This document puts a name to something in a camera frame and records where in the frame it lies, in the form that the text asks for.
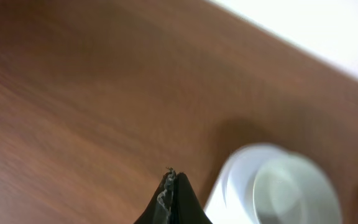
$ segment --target dark object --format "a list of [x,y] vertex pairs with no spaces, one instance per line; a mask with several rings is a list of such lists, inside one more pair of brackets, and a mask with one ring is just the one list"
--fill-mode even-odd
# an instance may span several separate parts
[[170,168],[135,224],[210,224],[186,174]]

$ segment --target white wall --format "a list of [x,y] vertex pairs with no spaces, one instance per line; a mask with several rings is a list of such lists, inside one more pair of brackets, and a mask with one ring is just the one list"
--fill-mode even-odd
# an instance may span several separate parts
[[358,0],[211,0],[358,78]]

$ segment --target white floor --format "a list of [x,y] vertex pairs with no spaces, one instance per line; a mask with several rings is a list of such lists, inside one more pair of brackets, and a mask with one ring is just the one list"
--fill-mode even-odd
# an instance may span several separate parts
[[358,79],[358,0],[210,0]]

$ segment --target black pointed object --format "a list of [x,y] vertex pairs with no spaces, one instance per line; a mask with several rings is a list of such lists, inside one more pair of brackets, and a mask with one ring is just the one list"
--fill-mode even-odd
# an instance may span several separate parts
[[[186,174],[175,173],[173,186],[167,184],[167,179],[173,177],[173,172],[175,173],[170,169],[164,175],[150,203],[135,224],[212,224],[201,208]],[[157,198],[161,197],[165,189],[167,191],[162,206]]]

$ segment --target wood grain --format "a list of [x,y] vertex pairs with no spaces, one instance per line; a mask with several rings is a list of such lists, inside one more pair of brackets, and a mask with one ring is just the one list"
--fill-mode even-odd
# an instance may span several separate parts
[[351,223],[358,83],[203,1],[0,1],[0,223],[133,223],[166,166],[315,160]]

